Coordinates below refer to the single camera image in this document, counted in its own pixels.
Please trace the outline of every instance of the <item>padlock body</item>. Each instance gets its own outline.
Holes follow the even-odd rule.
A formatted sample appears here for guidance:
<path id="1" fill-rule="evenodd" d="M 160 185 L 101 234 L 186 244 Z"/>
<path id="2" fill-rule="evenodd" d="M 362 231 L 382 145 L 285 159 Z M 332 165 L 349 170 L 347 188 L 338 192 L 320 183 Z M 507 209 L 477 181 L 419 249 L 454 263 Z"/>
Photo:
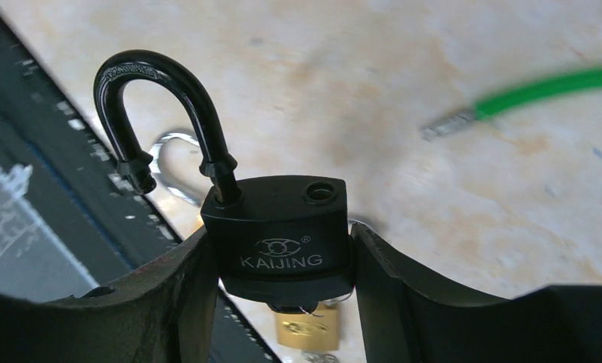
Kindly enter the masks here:
<path id="1" fill-rule="evenodd" d="M 201 209 L 229 293 L 285 304 L 352 289 L 343 180 L 282 175 L 238 184 L 238 202 L 223 206 L 209 193 Z"/>
<path id="2" fill-rule="evenodd" d="M 320 303 L 312 314 L 275 313 L 277 343 L 310 352 L 339 349 L 338 305 Z"/>

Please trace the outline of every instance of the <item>marble floor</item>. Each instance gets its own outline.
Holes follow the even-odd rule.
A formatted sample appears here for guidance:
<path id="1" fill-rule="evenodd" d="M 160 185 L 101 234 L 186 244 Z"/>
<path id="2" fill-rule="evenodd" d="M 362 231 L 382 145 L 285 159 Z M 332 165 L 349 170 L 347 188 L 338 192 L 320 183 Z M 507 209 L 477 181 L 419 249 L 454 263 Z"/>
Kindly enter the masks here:
<path id="1" fill-rule="evenodd" d="M 92 81 L 109 56 L 146 48 L 195 73 L 214 100 L 238 178 L 343 178 L 353 212 L 403 253 L 500 296 L 602 283 L 602 91 L 523 107 L 426 142 L 418 127 L 486 92 L 602 63 L 602 0 L 0 0 L 0 9 L 92 125 Z M 126 106 L 147 149 L 187 127 L 158 86 Z M 171 167 L 208 188 L 186 143 Z M 188 236 L 197 211 L 151 198 Z M 238 299 L 286 363 L 274 317 Z M 365 361 L 356 298 L 343 304 L 342 362 Z"/>

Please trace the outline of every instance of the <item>padlock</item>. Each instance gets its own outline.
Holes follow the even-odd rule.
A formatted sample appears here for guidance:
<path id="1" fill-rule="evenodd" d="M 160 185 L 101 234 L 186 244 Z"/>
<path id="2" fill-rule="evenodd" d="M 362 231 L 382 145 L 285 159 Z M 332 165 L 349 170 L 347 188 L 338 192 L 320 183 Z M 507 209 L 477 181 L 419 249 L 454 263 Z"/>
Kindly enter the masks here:
<path id="1" fill-rule="evenodd" d="M 191 119 L 203 156 L 199 171 L 214 185 L 200 215 L 228 293 L 268 303 L 276 312 L 312 312 L 319 301 L 354 289 L 346 183 L 304 175 L 237 181 L 237 161 L 203 85 L 174 60 L 135 50 L 101 66 L 94 98 L 116 169 L 138 193 L 149 193 L 157 183 L 149 168 L 152 156 L 141 149 L 123 105 L 123 89 L 135 79 L 170 90 Z"/>
<path id="2" fill-rule="evenodd" d="M 339 304 L 318 304 L 312 314 L 275 313 L 277 342 L 282 346 L 310 352 L 339 349 Z"/>

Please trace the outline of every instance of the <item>gold padlock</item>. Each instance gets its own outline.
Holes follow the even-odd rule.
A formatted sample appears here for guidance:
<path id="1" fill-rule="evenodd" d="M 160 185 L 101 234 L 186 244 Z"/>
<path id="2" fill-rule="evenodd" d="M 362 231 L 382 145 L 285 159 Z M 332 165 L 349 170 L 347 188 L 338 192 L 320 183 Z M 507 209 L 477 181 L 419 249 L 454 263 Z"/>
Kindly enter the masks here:
<path id="1" fill-rule="evenodd" d="M 312 314 L 275 313 L 277 341 L 282 346 L 311 352 L 339 349 L 339 304 L 320 302 Z"/>

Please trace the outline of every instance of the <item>green wire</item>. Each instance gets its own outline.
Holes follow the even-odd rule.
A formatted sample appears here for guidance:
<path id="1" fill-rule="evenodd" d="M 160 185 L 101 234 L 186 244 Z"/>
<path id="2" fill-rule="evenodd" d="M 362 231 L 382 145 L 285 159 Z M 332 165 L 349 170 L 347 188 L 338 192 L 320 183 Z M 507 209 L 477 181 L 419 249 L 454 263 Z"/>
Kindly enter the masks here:
<path id="1" fill-rule="evenodd" d="M 589 88 L 602 88 L 602 68 L 554 76 L 491 95 L 475 104 L 476 119 L 486 120 L 498 113 L 533 101 Z"/>

